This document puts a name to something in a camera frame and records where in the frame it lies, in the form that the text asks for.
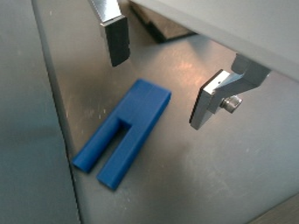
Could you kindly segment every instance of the blue block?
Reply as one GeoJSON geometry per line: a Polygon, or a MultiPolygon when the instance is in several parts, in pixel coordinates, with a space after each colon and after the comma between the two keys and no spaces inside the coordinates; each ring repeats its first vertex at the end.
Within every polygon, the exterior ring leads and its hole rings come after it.
{"type": "Polygon", "coordinates": [[[72,159],[89,172],[121,126],[128,128],[124,139],[97,174],[97,180],[112,190],[125,176],[129,165],[171,100],[171,91],[145,80],[137,80],[85,146],[72,159]]]}

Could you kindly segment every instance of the gray tabletop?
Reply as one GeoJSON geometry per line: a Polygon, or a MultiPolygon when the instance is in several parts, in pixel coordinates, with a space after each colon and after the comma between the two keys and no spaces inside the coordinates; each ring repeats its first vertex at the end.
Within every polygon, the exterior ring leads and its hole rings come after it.
{"type": "Polygon", "coordinates": [[[137,78],[172,90],[172,100],[117,190],[73,169],[83,223],[245,223],[299,192],[299,85],[272,72],[196,131],[188,124],[201,84],[235,53],[203,36],[157,45],[121,1],[132,55],[112,68],[88,1],[37,0],[52,70],[69,127],[69,157],[137,78]]]}

